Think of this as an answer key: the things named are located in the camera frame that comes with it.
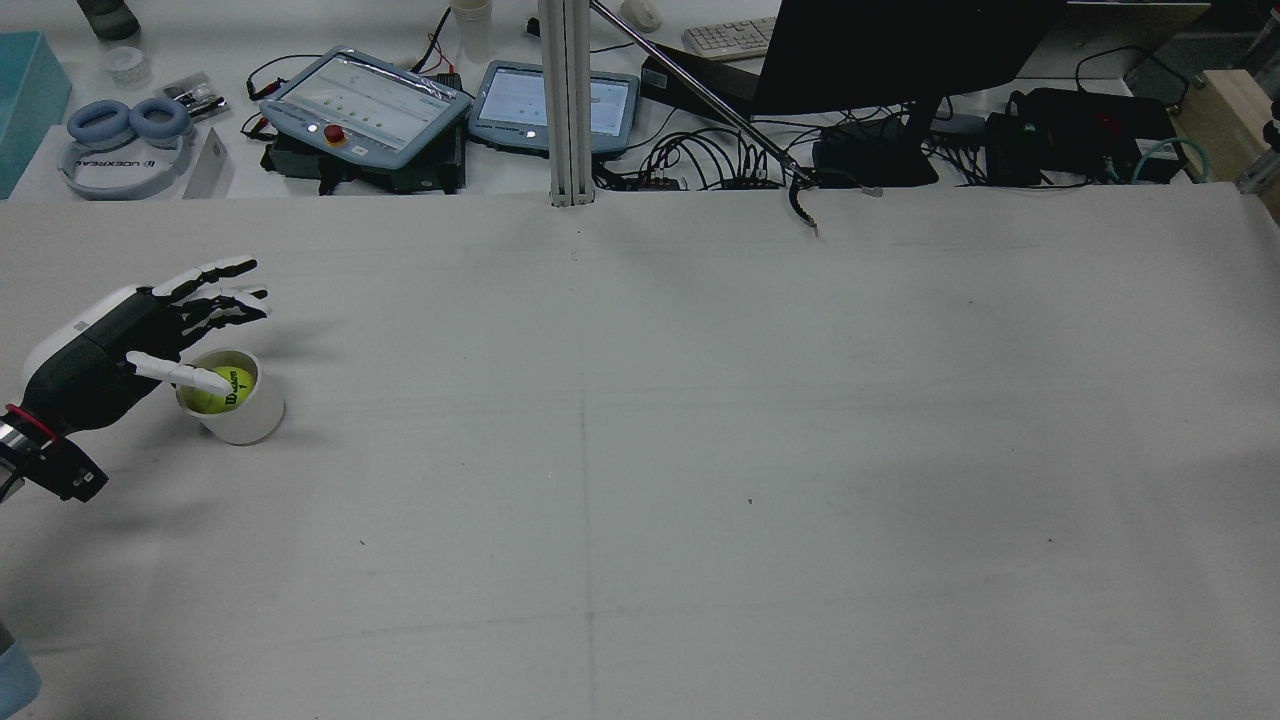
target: black bottle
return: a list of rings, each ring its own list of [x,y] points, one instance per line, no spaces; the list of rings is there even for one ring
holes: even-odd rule
[[[76,0],[93,35],[102,40],[124,40],[138,32],[138,18],[124,0]]]

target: green cable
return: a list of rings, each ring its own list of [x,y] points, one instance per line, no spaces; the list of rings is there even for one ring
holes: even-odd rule
[[[1169,140],[1161,140],[1160,142],[1152,145],[1146,152],[1142,154],[1142,158],[1138,159],[1138,164],[1133,168],[1133,177],[1129,178],[1129,184],[1138,182],[1138,176],[1142,174],[1142,167],[1147,164],[1147,160],[1152,155],[1158,152],[1161,147],[1175,142],[1190,146],[1192,150],[1201,156],[1201,177],[1197,182],[1208,182],[1208,152],[1204,152],[1204,149],[1189,137],[1170,137]]]

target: headphone ear cushion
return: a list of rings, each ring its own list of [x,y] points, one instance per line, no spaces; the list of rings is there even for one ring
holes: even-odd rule
[[[129,124],[147,141],[173,140],[191,127],[191,113],[170,97],[147,97],[129,111]]]
[[[99,100],[72,113],[67,132],[76,142],[88,146],[119,145],[133,137],[129,106],[119,100]]]

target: metal rod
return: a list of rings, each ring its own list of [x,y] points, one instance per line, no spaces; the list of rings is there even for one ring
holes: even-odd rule
[[[730,108],[727,102],[721,100],[714,92],[712,92],[710,88],[703,85],[701,81],[689,74],[689,70],[681,68],[675,63],[675,60],[668,58],[666,53],[658,50],[657,45],[641,37],[639,32],[632,29],[631,26],[626,23],[626,20],[616,15],[613,10],[609,10],[603,4],[600,4],[600,0],[590,0],[590,3],[591,3],[591,9],[595,10],[596,14],[609,20],[609,23],[612,23],[614,27],[626,33],[626,36],[630,37],[632,42],[635,42],[640,49],[648,53],[649,56],[657,60],[662,67],[667,68],[671,73],[673,73],[680,79],[680,82],[685,83],[685,86],[689,87],[689,90],[694,91],[694,95],[701,97],[708,105],[712,106],[712,109],[719,113],[719,115],[724,118],[731,126],[745,132],[751,137],[751,140],[760,143],[760,146],[764,147],[764,151],[772,155],[773,159],[777,160],[780,165],[785,167],[796,177],[804,178],[806,182],[810,183],[814,182],[814,178],[813,176],[809,174],[809,170],[804,169],[800,165],[800,163],[795,160],[795,158],[788,155],[787,151],[783,150],[782,147],[778,147],[778,145],[772,140],[769,140],[768,136],[758,131],[755,126],[751,124],[751,120],[748,120],[746,118],[740,115],[737,110]]]

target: yellow tennis ball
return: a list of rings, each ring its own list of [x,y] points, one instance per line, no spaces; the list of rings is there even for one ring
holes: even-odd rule
[[[253,392],[253,375],[251,375],[248,370],[223,365],[220,368],[214,368],[214,372],[221,375],[227,382],[232,383],[230,395],[214,395],[211,392],[196,389],[192,391],[191,396],[187,398],[187,407],[206,415],[225,413],[243,402],[244,398],[248,397],[248,393]]]

